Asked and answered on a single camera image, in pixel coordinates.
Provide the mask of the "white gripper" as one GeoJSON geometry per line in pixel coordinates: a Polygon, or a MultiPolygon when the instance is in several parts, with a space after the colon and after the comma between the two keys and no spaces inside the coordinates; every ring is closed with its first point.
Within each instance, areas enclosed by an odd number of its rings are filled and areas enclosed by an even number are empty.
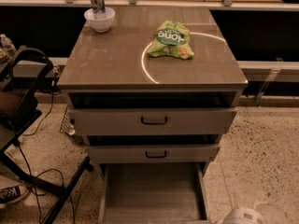
{"type": "Polygon", "coordinates": [[[264,224],[264,218],[254,209],[236,207],[218,224],[264,224]]]}

